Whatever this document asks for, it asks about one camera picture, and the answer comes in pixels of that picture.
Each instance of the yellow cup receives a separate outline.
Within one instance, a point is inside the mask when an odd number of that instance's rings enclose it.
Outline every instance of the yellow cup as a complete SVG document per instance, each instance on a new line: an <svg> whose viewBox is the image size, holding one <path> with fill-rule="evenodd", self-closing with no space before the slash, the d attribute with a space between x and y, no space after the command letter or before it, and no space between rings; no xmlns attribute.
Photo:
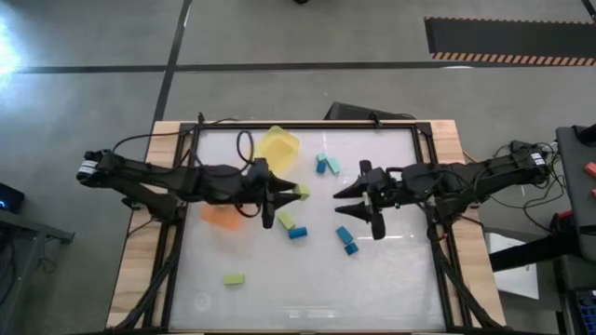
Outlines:
<svg viewBox="0 0 596 335"><path fill-rule="evenodd" d="M279 126L272 126L257 144L255 157L267 160L276 176L283 176L300 150L300 140Z"/></svg>

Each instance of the teal block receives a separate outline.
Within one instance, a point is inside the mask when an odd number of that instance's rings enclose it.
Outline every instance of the teal block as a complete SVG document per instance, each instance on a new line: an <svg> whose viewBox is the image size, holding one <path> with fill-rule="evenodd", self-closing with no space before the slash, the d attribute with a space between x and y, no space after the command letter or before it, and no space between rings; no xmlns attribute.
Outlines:
<svg viewBox="0 0 596 335"><path fill-rule="evenodd" d="M339 160L337 158L334 157L329 157L327 158L327 164L329 165L329 168L332 170L334 175L339 174Z"/></svg>

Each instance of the wooden frame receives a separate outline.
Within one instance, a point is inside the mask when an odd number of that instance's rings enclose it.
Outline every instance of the wooden frame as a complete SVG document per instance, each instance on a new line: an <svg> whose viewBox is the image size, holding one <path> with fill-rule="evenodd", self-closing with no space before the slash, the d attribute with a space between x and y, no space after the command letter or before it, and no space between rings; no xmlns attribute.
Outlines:
<svg viewBox="0 0 596 335"><path fill-rule="evenodd" d="M243 121L244 124L263 123L264 121ZM300 123L333 123L334 121L299 121ZM371 123L372 121L341 121L341 123ZM453 120L428 120L428 121L384 121L384 123L419 123L428 122L432 126L434 145L440 163L464 162L462 148L457 134L457 128ZM181 124L192 122L164 121L157 122L154 127L154 134L165 134L177 132ZM295 123L292 121L270 121L272 125ZM175 155L178 136L157 136L151 138L146 156L146 161L162 167L171 167ZM470 209L466 212L468 217L477 219L478 212ZM147 222L149 215L146 211L133 213L129 229ZM480 305L488 312L492 319L501 325L505 325L503 309L496 290L493 270L488 257L488 251L484 243L482 228L472 222L460 220L453 226L454 240L457 246L464 282ZM120 271L118 274L114 296L106 327L117 325L128 314L137 300L147 288L156 254L156 242L159 236L159 223L151 223L144 229L131 236L125 245ZM156 312L154 323L159 324L165 286L162 285L156 299ZM457 294L451 283L448 284L448 291L454 323L462 325L462 316L459 310Z"/></svg>

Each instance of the black stripe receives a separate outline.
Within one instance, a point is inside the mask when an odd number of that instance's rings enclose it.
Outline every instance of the black stripe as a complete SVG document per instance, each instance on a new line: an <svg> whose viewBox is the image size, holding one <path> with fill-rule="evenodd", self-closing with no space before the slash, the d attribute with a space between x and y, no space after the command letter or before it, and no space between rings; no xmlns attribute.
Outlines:
<svg viewBox="0 0 596 335"><path fill-rule="evenodd" d="M433 18L426 27L433 52L596 58L596 25L591 23Z"/></svg>
<svg viewBox="0 0 596 335"><path fill-rule="evenodd" d="M432 21L425 19L425 29L427 30L428 52L437 53L435 49L435 30L432 29Z"/></svg>
<svg viewBox="0 0 596 335"><path fill-rule="evenodd" d="M439 69L447 66L471 67L534 67L540 65L497 63L483 61L371 61L371 62L296 62L261 64L195 64L177 65L176 72L250 72L250 71L316 71L316 70L398 70Z"/></svg>
<svg viewBox="0 0 596 335"><path fill-rule="evenodd" d="M439 69L448 66L493 67L536 67L568 66L514 64L483 61L387 61L387 62L308 62L308 63L239 63L239 64L191 64L175 65L174 73L209 72L274 72L274 71L316 71L316 70L399 70L399 69ZM134 74L167 73L168 65L107 65L107 66L31 66L15 70L14 74Z"/></svg>
<svg viewBox="0 0 596 335"><path fill-rule="evenodd" d="M175 66L176 62L178 61L178 55L180 55L180 48L183 43L186 18L188 17L188 12L192 2L193 0L184 0L183 8L180 11L180 17L178 18L178 25L176 27L176 34L174 35L174 41L171 44L171 51L169 52L168 69L166 70L166 73L164 74L164 80L161 83L159 97L157 98L156 111L153 115L154 123L164 119L166 104L168 103L169 89L171 88L171 82L174 79Z"/></svg>
<svg viewBox="0 0 596 335"><path fill-rule="evenodd" d="M159 73L166 65L107 65L107 66L27 66L15 70L15 74L116 74Z"/></svg>

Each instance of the wire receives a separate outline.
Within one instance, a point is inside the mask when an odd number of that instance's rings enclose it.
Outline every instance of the wire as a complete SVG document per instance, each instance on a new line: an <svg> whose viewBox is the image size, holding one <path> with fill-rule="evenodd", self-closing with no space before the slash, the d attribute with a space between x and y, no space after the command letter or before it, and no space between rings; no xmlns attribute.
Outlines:
<svg viewBox="0 0 596 335"><path fill-rule="evenodd" d="M2 279L0 280L0 284L2 284L4 282L4 279L7 277L8 272L11 272L11 276L10 276L10 284L8 285L7 291L4 294L4 296L2 296L2 298L0 299L0 306L4 305L4 303L6 302L8 295L10 295L10 291L12 291L12 288L15 286L15 283L17 282L17 264L15 262L15 243L13 240L10 241L10 261L8 261L8 266L9 268L7 268L5 270L5 272L2 274Z"/></svg>
<svg viewBox="0 0 596 335"><path fill-rule="evenodd" d="M47 242L49 242L49 241L51 241L51 240L54 240L54 239L56 239L56 238L55 238L55 237L52 237L52 236L48 236L48 237L47 237L47 239L46 239L46 243L44 243L44 246L42 247L42 254L43 254L43 256L44 256L44 257L40 258L40 259L37 261L37 268L39 268L39 266L41 266L41 267L44 269L44 273L45 273L46 275L51 275L51 274L53 274L53 273L56 271L56 269L58 268L58 264L57 264L56 262L54 262L53 260L51 260L51 259L50 259L50 258L47 256L47 253L46 253L46 245L47 245ZM46 267L46 264L48 264L48 265L50 265L50 266L51 266L50 270L48 270L48 269L47 269L47 267Z"/></svg>
<svg viewBox="0 0 596 335"><path fill-rule="evenodd" d="M255 218L257 215L259 215L259 213L261 213L261 206L257 205L257 212L254 214L248 214L247 212L245 212L244 210L242 210L242 205L236 203L234 204L234 207L236 207L236 210L238 211L238 213L240 213L240 215L242 215L245 218L248 219L252 219Z"/></svg>
<svg viewBox="0 0 596 335"><path fill-rule="evenodd" d="M151 218L151 220L149 220L149 221L147 221L147 222L143 223L142 225L138 226L137 228L135 228L135 229L131 230L131 231L130 231L130 232L127 234L127 238L129 238L129 237L130 237L131 235L133 235L133 234L134 234L136 231L138 231L138 230L142 229L142 228L143 228L143 227L145 227L147 224L149 224L149 223L151 223L151 222L153 222L153 221L154 221L154 219L153 219L153 218Z"/></svg>
<svg viewBox="0 0 596 335"><path fill-rule="evenodd" d="M121 141L119 141L118 143L116 143L114 145L114 147L112 148L112 153L115 154L115 150L118 149L118 147L128 141L132 141L132 140L137 140L137 139L144 139L144 138L153 138L156 136L172 136L172 135L182 135L182 134L188 134L191 131L195 130L195 127L190 128L190 129L186 129L186 130L180 130L180 131L176 131L176 132L172 132L172 133L164 133L164 134L155 134L155 133L149 133L149 134L142 134L142 135L135 135L135 136L130 136L127 137Z"/></svg>
<svg viewBox="0 0 596 335"><path fill-rule="evenodd" d="M462 152L464 153L464 156L467 157L467 159L471 160L474 163L478 163L479 160L472 157L472 155L468 154L466 150L462 150Z"/></svg>
<svg viewBox="0 0 596 335"><path fill-rule="evenodd" d="M240 149L240 140L242 138L242 134L246 134L249 137L249 142L251 143L251 155L250 157L247 159L246 157L244 157L244 155L241 152ZM212 177L215 178L225 178L225 177L232 177L232 176L236 176L238 174L241 174L242 172L244 172L249 166L251 166L252 164L254 164L254 139L252 138L252 133L248 130L241 130L240 132L238 132L238 135L236 137L236 150L238 152L238 155L240 156L240 159L242 159L246 164L244 165L244 167L242 167L240 170L238 171L234 171L231 173L225 173L225 174L213 174L212 172L208 172L208 171L204 171L206 174L209 174ZM201 160L198 158L198 155L195 155L195 161L196 163L200 166L200 167L204 167L205 165L203 164L203 162L201 162Z"/></svg>
<svg viewBox="0 0 596 335"><path fill-rule="evenodd" d="M521 209L521 210L523 211L523 214L525 215L525 217L526 217L526 218L527 218L527 219L528 219L528 220L529 220L529 221L530 221L530 222L531 222L533 225L535 225L536 227L538 227L538 228L540 228L540 229L544 230L545 232L552 233L552 231L551 231L549 228L547 228L547 227L543 226L543 225L542 225L542 224L540 224L538 221L536 221L536 220L535 220L535 219L534 219L534 218L533 218L533 217L530 215L530 213L528 212L528 209L529 209L529 208L534 208L534 207L537 207L537 206L542 206L542 205L545 205L545 204L547 204L547 203L550 203L550 202L552 202L552 201L555 201L555 200L557 200L557 199L561 198L561 197L564 195L564 193L565 193L565 191L564 191L564 190L565 190L565 188L566 188L566 186L565 186L565 183L564 183L564 176L563 176L563 175L559 176L559 175L557 175L557 174L555 173L555 171L554 171L554 164L555 164L556 162L558 162L558 161L559 161L559 160L557 160L557 158L559 157L559 153L558 153L558 152L555 152L555 150L552 148L552 146L551 146L550 144L548 144L548 143L545 143L545 142L537 142L537 143L535 143L534 145L536 145L536 146L537 146L537 145L543 145L543 146L547 146L547 147L549 148L550 155L551 155L550 162L549 162L549 172L550 172L549 174L553 176L553 181L552 181L552 182L549 182L549 181L547 181L547 184L546 184L545 186L534 185L534 187L536 187L536 188L538 188L538 189L541 189L541 190L544 190L544 189L546 189L546 191L545 191L544 195L542 195L541 197L535 198L535 199L530 199L530 200L526 201L526 202L525 202L525 203L524 203L522 206L515 206L515 205L510 205L510 204L503 203L503 202L501 202L500 200L498 200L497 198L495 198L495 197L494 197L494 196L492 196L492 195L491 195L490 197L491 197L491 199L493 199L493 200L494 200L494 201L495 201L497 204L499 204L499 205L501 205L501 206L503 206L503 207L506 207L506 208L515 208L515 209ZM506 148L506 147L507 147L507 145L501 146L501 147L500 147L500 148L499 148L499 149L498 149L498 150L495 152L495 154L493 155L493 157L496 157L496 156L498 155L498 153L499 153L501 150L503 150L504 148ZM549 196L549 193L550 193L550 191L552 190L552 187L555 185L555 183L558 183L558 184L561 186L561 193L560 193L559 195L555 196L554 198L551 198L551 199L549 199L549 200L540 201L540 200L544 200L544 199L546 199L546 198Z"/></svg>
<svg viewBox="0 0 596 335"><path fill-rule="evenodd" d="M462 219L464 219L464 220L468 220L470 222L477 223L480 227L484 228L484 224L482 222L476 220L476 219L469 218L469 217L467 217L465 215L460 215L459 217L462 218Z"/></svg>

